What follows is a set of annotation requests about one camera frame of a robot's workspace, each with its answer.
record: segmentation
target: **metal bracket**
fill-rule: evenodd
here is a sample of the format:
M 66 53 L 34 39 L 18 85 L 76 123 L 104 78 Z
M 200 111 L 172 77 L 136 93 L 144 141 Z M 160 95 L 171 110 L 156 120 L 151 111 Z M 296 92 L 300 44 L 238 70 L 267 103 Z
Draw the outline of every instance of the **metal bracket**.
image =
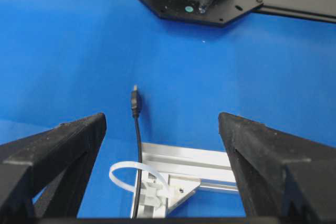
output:
M 163 176 L 174 196 L 160 195 L 159 180 L 142 171 L 138 218 L 164 218 L 198 189 L 238 193 L 225 152 L 142 143 L 142 159 Z

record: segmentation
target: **blue surface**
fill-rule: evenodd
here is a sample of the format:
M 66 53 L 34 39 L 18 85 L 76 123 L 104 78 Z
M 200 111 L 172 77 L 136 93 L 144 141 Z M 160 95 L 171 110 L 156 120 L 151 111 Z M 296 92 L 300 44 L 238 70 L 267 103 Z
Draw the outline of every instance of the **blue surface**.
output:
M 222 151 L 219 112 L 336 147 L 336 25 L 250 14 L 225 29 L 155 17 L 137 0 L 0 0 L 0 143 L 97 112 L 108 130 L 80 217 L 128 217 L 108 179 L 146 142 Z M 134 182 L 134 173 L 119 176 Z M 173 216 L 241 216 L 237 195 L 198 192 Z

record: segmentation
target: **hole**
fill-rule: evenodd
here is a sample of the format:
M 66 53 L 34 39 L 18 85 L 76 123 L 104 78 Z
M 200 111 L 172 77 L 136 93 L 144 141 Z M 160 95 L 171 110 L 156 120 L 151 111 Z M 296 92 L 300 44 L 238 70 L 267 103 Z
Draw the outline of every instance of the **hole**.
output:
M 242 10 L 243 10 L 239 5 L 236 5 L 235 7 L 236 7 L 236 9 L 239 10 L 239 11 L 242 11 Z

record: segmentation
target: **green dot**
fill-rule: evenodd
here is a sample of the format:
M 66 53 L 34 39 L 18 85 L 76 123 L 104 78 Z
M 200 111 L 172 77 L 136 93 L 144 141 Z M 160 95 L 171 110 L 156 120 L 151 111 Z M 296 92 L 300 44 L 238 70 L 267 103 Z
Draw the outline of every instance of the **green dot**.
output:
M 194 11 L 194 8 L 192 6 L 186 6 L 185 11 L 188 13 L 192 13 Z

